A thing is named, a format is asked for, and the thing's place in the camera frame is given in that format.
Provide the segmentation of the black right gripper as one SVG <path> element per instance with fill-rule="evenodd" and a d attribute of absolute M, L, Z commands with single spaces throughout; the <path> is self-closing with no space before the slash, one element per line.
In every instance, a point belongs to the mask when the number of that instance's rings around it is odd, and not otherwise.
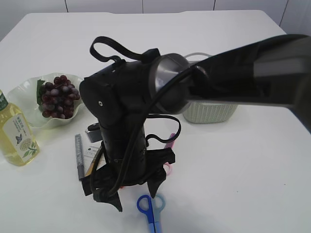
<path fill-rule="evenodd" d="M 166 173 L 163 165 L 168 162 L 175 162 L 175 154 L 171 148 L 148 150 L 138 158 L 131 159 L 130 166 L 120 186 L 134 186 L 147 183 L 149 193 L 155 198 L 158 188 L 166 180 Z M 106 203 L 114 206 L 119 212 L 123 211 L 118 192 L 113 195 L 108 193 L 118 178 L 118 173 L 113 163 L 100 167 L 95 172 L 93 199 L 99 203 Z"/>

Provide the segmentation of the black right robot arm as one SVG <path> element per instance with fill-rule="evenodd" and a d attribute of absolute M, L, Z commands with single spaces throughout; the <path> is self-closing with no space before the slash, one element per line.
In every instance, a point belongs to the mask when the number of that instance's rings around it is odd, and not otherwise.
<path fill-rule="evenodd" d="M 190 63 L 177 53 L 158 49 L 134 53 L 117 41 L 99 36 L 118 55 L 90 54 L 112 64 L 84 78 L 79 91 L 97 118 L 101 146 L 94 166 L 82 179 L 86 196 L 122 211 L 122 186 L 148 185 L 154 197 L 166 179 L 171 149 L 147 150 L 154 134 L 145 134 L 148 118 L 174 118 L 191 101 L 278 106 L 289 109 L 306 129 L 311 127 L 311 38 L 285 34 Z"/>

